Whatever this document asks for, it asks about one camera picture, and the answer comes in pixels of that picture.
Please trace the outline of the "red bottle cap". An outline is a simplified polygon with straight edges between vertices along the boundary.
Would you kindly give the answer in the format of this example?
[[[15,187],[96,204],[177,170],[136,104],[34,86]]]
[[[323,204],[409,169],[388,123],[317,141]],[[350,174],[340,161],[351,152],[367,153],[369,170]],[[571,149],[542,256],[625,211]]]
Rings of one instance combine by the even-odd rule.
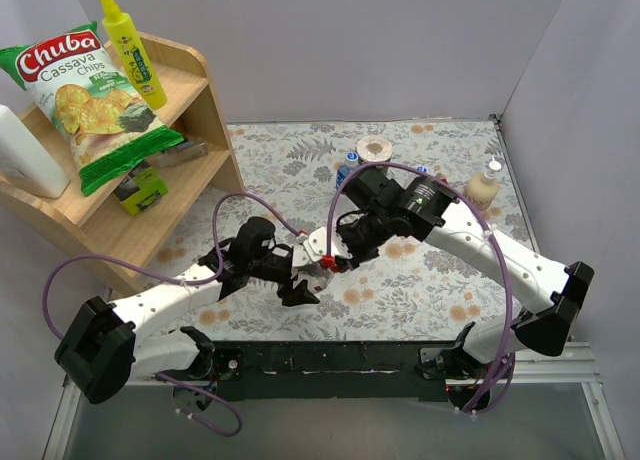
[[[323,255],[320,259],[323,268],[334,271],[336,269],[335,257],[332,255]]]

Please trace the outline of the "red label cola bottle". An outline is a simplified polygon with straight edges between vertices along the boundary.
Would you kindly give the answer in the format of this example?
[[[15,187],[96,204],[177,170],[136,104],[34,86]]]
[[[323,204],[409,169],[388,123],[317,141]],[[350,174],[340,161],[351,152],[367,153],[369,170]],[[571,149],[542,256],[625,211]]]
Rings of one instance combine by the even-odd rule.
[[[331,270],[323,268],[319,264],[306,265],[297,269],[297,274],[293,278],[293,286],[306,284],[306,289],[312,294],[324,291],[334,277]]]

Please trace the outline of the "blue label water bottle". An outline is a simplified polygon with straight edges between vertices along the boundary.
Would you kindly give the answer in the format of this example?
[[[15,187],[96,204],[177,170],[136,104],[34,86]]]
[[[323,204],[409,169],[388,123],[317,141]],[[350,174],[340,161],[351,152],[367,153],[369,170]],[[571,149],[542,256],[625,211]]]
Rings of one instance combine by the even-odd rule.
[[[358,158],[358,162],[350,162],[346,159],[346,154],[343,161],[340,163],[337,171],[336,171],[336,181],[335,187],[339,188],[346,177],[357,167],[360,166],[360,160]]]

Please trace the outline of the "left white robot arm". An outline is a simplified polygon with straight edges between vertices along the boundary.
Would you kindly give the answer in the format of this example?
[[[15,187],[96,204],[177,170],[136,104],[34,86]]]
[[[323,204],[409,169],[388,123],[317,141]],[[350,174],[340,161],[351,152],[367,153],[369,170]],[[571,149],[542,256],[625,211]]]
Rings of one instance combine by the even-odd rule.
[[[237,292],[251,278],[276,284],[285,306],[318,303],[315,294],[326,283],[310,273],[325,245],[325,228],[302,233],[293,246],[278,244],[274,224],[252,217],[170,282],[121,300],[86,301],[54,358],[92,404],[112,398],[131,379],[158,372],[203,379],[214,366],[213,341],[193,326],[168,333],[162,328]]]

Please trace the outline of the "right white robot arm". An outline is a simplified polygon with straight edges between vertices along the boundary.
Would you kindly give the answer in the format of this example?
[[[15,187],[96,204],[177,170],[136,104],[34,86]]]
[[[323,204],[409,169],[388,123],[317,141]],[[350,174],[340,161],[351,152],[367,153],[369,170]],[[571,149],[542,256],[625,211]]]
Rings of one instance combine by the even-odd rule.
[[[338,222],[336,233],[349,258],[333,268],[357,268],[375,258],[390,238],[412,237],[445,251],[505,290],[503,315],[473,321],[454,344],[423,365],[430,378],[465,379],[498,373],[500,360],[520,350],[558,357],[563,353],[594,277],[584,262],[552,261],[488,225],[468,199],[447,183],[415,172],[407,186],[381,167],[364,165],[342,181],[345,195],[360,213]]]

